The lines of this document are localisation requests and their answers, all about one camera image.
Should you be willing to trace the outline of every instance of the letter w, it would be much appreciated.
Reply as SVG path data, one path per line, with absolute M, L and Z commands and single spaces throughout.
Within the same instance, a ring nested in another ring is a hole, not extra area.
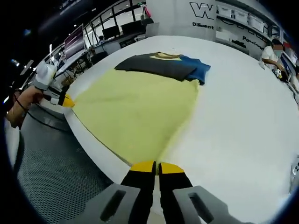
M 204 18 L 204 16 L 206 15 L 208 19 L 210 20 L 214 19 L 211 12 L 212 7 L 214 5 L 211 5 L 211 7 L 209 7 L 209 5 L 206 3 L 201 3 L 200 6 L 198 6 L 197 2 L 189 2 L 189 3 L 196 17 Z

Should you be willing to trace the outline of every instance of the face mask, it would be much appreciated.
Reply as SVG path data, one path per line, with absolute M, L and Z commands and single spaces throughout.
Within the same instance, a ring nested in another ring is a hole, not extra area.
M 274 50 L 274 54 L 280 58 L 281 57 L 281 54 L 282 54 L 283 50 Z

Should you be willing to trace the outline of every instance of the yellow cloth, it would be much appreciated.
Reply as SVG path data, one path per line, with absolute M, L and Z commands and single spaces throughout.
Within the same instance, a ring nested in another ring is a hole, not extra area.
M 73 111 L 127 163 L 156 161 L 191 115 L 198 89 L 198 80 L 113 69 L 78 96 Z

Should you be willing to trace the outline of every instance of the gray floor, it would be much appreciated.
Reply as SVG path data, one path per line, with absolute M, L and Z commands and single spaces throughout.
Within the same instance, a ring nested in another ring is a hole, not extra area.
M 24 148 L 19 182 L 47 223 L 72 219 L 112 181 L 82 149 L 63 115 L 49 111 L 60 121 L 36 105 L 29 112 L 38 120 L 68 132 L 51 129 L 26 116 L 21 128 Z

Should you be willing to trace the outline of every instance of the computer monitor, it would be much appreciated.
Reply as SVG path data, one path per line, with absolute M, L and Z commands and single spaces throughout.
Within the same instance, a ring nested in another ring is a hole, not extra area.
M 110 27 L 103 30 L 103 35 L 105 40 L 108 40 L 110 37 L 117 36 L 120 34 L 120 29 L 118 26 Z
M 141 21 L 130 22 L 121 26 L 124 35 L 145 32 L 145 27 L 141 24 Z
M 83 38 L 83 25 L 79 26 L 64 41 L 66 58 L 70 58 L 79 51 L 85 49 Z

